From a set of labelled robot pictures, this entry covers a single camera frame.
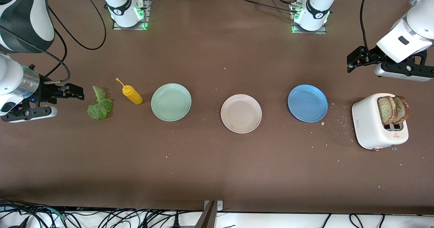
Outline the green lettuce leaf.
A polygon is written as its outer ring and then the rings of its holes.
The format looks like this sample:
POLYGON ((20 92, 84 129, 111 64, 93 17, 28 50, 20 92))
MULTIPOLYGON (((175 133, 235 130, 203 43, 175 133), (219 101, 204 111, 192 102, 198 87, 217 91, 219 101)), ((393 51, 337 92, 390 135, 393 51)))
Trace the green lettuce leaf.
POLYGON ((113 102, 107 98, 106 92, 97 86, 92 86, 95 92, 96 100, 88 106, 87 114, 90 118, 101 120, 107 117, 113 109, 113 102))

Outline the yellow squeeze sauce bottle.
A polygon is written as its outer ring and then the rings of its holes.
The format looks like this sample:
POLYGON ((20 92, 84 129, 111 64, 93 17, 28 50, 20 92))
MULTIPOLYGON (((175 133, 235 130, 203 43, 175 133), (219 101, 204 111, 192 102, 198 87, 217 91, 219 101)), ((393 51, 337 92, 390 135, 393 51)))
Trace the yellow squeeze sauce bottle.
POLYGON ((119 78, 115 78, 116 81, 121 83, 122 85, 122 93, 126 96, 133 104, 140 105, 143 102, 142 96, 130 85, 125 85, 119 80, 119 78))

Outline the bread slice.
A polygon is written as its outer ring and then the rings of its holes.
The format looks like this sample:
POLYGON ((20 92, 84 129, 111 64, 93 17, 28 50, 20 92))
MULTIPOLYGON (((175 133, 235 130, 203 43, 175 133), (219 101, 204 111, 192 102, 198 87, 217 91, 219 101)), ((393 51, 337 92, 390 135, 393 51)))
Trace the bread slice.
POLYGON ((377 103, 383 125, 394 123, 395 120, 397 120, 398 112, 393 97, 380 97, 378 98, 377 103))
POLYGON ((393 100, 397 109, 397 119, 394 120, 393 124, 397 125, 403 123, 409 117, 410 108, 403 96, 396 95, 393 100))

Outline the blue plate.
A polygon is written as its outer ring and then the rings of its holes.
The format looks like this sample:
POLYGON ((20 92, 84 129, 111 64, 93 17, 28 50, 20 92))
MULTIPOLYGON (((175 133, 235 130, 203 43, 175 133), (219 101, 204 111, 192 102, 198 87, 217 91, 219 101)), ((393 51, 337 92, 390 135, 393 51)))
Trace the blue plate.
POLYGON ((298 120, 314 123, 322 120, 328 111, 328 101, 324 93, 312 85, 299 85, 288 94, 287 106, 298 120))

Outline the pale green plate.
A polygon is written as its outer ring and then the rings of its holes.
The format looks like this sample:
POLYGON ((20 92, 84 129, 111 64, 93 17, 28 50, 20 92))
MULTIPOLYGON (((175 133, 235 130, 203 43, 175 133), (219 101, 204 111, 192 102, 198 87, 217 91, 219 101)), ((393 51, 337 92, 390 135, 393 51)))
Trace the pale green plate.
POLYGON ((166 122, 182 119, 189 113, 191 104, 189 90, 178 83, 168 83, 159 87, 151 98, 153 114, 166 122))

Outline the beige plate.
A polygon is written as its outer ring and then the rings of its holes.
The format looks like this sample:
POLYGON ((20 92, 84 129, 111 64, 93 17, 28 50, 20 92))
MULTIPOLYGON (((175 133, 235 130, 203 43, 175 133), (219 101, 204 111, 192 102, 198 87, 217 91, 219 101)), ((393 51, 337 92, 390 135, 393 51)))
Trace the beige plate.
POLYGON ((245 134, 259 126, 262 120, 262 109, 253 97, 236 94, 224 101, 220 116, 224 126, 231 132, 245 134))

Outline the white toaster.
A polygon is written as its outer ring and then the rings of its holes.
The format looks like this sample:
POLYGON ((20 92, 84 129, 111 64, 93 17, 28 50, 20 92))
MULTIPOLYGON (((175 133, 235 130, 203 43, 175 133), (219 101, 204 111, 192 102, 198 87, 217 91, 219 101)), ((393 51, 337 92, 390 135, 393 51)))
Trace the white toaster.
POLYGON ((357 141, 361 147, 378 151, 405 143, 409 138, 406 120, 394 125, 383 125, 377 100, 394 94, 372 94, 352 106, 352 118, 357 141))

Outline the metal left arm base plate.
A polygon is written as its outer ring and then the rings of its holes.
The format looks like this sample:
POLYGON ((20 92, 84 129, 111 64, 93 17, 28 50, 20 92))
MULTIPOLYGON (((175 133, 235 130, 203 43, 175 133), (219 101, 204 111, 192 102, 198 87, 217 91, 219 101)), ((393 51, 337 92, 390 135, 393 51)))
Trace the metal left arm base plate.
POLYGON ((295 13, 291 13, 291 26, 292 33, 301 33, 301 34, 313 34, 313 35, 325 35, 327 33, 326 24, 323 23, 319 30, 309 31, 303 29, 300 24, 296 23, 296 19, 303 13, 301 3, 292 2, 288 5, 291 11, 295 11, 295 13))

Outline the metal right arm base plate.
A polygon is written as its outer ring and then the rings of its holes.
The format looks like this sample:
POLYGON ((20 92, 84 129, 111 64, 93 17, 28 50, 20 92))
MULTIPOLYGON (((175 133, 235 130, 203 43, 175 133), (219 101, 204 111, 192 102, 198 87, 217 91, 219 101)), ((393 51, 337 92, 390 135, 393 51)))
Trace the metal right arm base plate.
POLYGON ((152 0, 132 0, 124 10, 110 7, 113 30, 147 30, 152 0))

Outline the grey aluminium profile bracket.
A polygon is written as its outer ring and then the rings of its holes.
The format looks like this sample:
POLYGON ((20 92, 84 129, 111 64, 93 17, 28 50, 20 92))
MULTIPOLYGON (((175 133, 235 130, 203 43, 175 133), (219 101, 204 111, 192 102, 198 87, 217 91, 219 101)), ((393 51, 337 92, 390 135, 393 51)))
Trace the grey aluminium profile bracket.
POLYGON ((205 200, 204 210, 194 228, 215 228, 217 212, 223 210, 223 200, 205 200))

